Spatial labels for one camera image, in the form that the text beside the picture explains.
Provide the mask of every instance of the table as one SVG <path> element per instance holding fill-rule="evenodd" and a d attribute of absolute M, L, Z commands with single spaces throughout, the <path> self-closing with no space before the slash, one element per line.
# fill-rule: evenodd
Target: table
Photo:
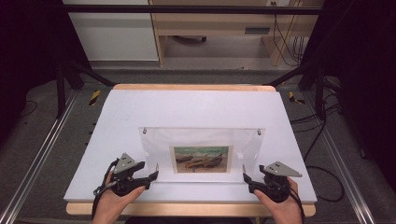
<path fill-rule="evenodd" d="M 139 94 L 141 93 L 143 97 L 145 94 L 148 93 L 148 91 L 154 91 L 154 92 L 163 91 L 163 94 L 165 94 L 166 92 L 172 93 L 169 91 L 183 91 L 184 94 L 191 93 L 190 91 L 192 91 L 192 92 L 201 91 L 202 94 L 204 94 L 204 92 L 209 93 L 209 92 L 218 92 L 218 91 L 221 91 L 221 92 L 229 91 L 232 94 L 236 93 L 237 91 L 272 92 L 271 95 L 277 94 L 277 92 L 275 92 L 275 89 L 273 87 L 247 86 L 247 85 L 232 85 L 232 86 L 230 86 L 230 85 L 120 84 L 120 85 L 115 86 L 114 90 L 115 91 L 124 91 L 124 90 L 136 91 Z M 97 127 L 101 125 L 101 121 L 102 121 L 101 118 L 99 118 Z M 87 148 L 86 155 L 84 155 L 84 157 L 88 156 L 87 154 L 89 154 L 89 152 L 90 152 L 90 149 Z M 294 161 L 299 161 L 299 163 L 301 163 L 302 162 L 301 154 L 299 154 L 299 156 L 297 156 L 296 160 L 294 160 Z M 299 180 L 296 179 L 296 181 L 299 183 L 299 187 L 303 188 L 303 189 L 300 189 L 300 191 L 301 191 L 300 196 L 302 197 L 305 214 L 308 217 L 311 217 L 316 212 L 316 209 L 314 206 L 314 202 L 316 201 L 315 192 L 313 191 L 313 188 L 310 183 L 310 180 L 309 180 L 306 170 L 305 169 L 299 170 L 299 172 L 301 172 L 304 175 L 304 179 L 299 179 Z M 100 172 L 97 174 L 97 176 L 99 179 L 103 178 L 103 174 Z M 220 202 L 220 201 L 214 201 L 214 202 L 195 201 L 195 202 L 192 202 L 189 199 L 187 199 L 187 201 L 185 201 L 185 202 L 182 202 L 181 200 L 179 200 L 178 202 L 172 202 L 172 198 L 174 197 L 174 195 L 172 195 L 173 192 L 169 192 L 169 194 L 170 194 L 169 198 L 164 197 L 162 200 L 160 200 L 160 202 L 156 202 L 155 199 L 150 198 L 150 196 L 152 196 L 152 194 L 157 193 L 157 191 L 159 190 L 159 187 L 166 186 L 166 184 L 167 183 L 154 183 L 153 182 L 151 184 L 150 190 L 146 194 L 143 193 L 142 196 L 139 198 L 139 199 L 142 198 L 142 200 L 139 201 L 139 199 L 138 199 L 135 203 L 129 204 L 124 209 L 122 214 L 128 215 L 128 216 L 150 216 L 150 217 L 155 217 L 155 216 L 269 217 L 269 216 L 271 216 L 271 214 L 268 212 L 268 210 L 262 204 L 260 204 L 257 199 L 254 200 L 255 196 L 248 193 L 247 185 L 234 184 L 234 185 L 230 185 L 229 187 L 227 187 L 227 189 L 234 188 L 237 190 L 236 192 L 238 192 L 238 193 L 235 192 L 235 201 L 234 202 L 231 202 L 231 201 L 228 201 L 228 202 L 226 202 L 226 201 L 223 201 L 223 202 Z M 72 184 L 69 187 L 69 190 L 73 191 L 73 188 L 76 188 L 76 183 L 73 183 L 73 181 L 72 181 Z M 82 200 L 73 200 L 73 197 L 68 195 L 69 190 L 65 196 L 66 200 L 68 200 L 68 204 L 66 207 L 67 213 L 69 213 L 71 215 L 88 215 L 88 214 L 90 214 L 92 211 L 92 202 L 89 202 L 88 198 L 85 198 Z"/>

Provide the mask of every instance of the picture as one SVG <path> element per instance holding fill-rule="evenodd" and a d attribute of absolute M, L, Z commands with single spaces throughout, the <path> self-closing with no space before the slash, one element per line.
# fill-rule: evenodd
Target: picture
<path fill-rule="evenodd" d="M 175 173 L 228 173 L 231 147 L 171 147 Z"/>

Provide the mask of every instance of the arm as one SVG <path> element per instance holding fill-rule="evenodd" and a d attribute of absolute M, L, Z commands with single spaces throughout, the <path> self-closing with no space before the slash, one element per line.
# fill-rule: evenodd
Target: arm
<path fill-rule="evenodd" d="M 298 193 L 297 183 L 292 179 L 288 178 L 290 187 Z M 283 203 L 274 203 L 267 195 L 259 190 L 254 190 L 257 198 L 264 204 L 274 217 L 277 224 L 301 224 L 303 223 L 300 213 L 300 207 L 297 202 L 294 201 L 290 196 Z"/>
<path fill-rule="evenodd" d="M 107 184 L 110 182 L 111 175 L 112 172 L 107 176 Z M 123 197 L 118 196 L 111 189 L 106 190 L 102 193 L 92 224 L 112 224 L 116 222 L 123 209 L 136 200 L 144 190 L 144 186 L 139 187 Z"/>

